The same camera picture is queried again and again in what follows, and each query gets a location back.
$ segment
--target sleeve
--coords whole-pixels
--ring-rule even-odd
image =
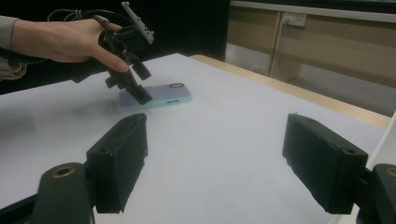
[[[16,20],[18,18],[0,16],[0,48],[10,49],[12,29]],[[0,58],[0,80],[20,78],[26,73],[26,67],[26,63]]]

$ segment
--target hand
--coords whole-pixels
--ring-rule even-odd
[[[116,31],[120,27],[109,24]],[[103,27],[98,21],[18,20],[14,23],[10,50],[19,54],[52,59],[60,63],[80,63],[90,57],[119,72],[126,72],[128,64],[98,44]]]

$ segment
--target smartphone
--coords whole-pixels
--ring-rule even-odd
[[[145,87],[152,100],[141,105],[128,91],[120,91],[120,107],[125,109],[142,109],[162,105],[174,105],[191,100],[191,93],[183,83]]]

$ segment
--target white table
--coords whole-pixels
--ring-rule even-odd
[[[192,101],[119,109],[107,73],[0,96],[0,208],[85,152],[119,119],[148,116],[148,157],[125,212],[96,223],[328,223],[281,155],[287,115],[316,119],[368,153],[383,128],[174,54],[146,62],[144,86],[182,82]]]

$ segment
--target black device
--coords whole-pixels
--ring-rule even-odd
[[[121,119],[87,151],[41,176],[37,195],[0,210],[0,223],[92,224],[98,213],[123,211],[148,155],[145,114]]]
[[[358,224],[396,223],[396,166],[368,154],[314,119],[289,114],[282,151],[315,200],[331,214],[359,208]]]
[[[153,42],[154,33],[150,31],[149,28],[141,21],[141,19],[134,14],[134,12],[129,8],[128,2],[122,2],[121,4],[130,18],[102,9],[85,11],[58,9],[49,14],[48,21],[53,21],[53,18],[59,16],[58,14],[61,13],[67,13],[67,15],[64,16],[63,21],[76,21],[84,19],[97,20],[104,28],[104,31],[98,40],[99,45],[116,54],[125,62],[131,63],[138,76],[142,80],[145,80],[151,77],[151,73],[147,67],[143,65],[142,62],[140,62],[140,59],[136,53],[144,50],[147,43],[151,44]],[[120,24],[122,28],[116,32],[111,31],[108,28],[110,19],[112,21],[114,20],[117,24]],[[137,84],[131,69],[128,69],[128,71],[124,73],[114,71],[110,68],[107,68],[107,70],[110,74],[110,77],[106,80],[108,88],[112,88],[117,85],[120,90],[127,90],[141,105],[152,100],[149,93],[146,92],[146,90],[141,85]],[[85,74],[82,76],[72,77],[72,80],[79,83],[90,75],[91,74]]]

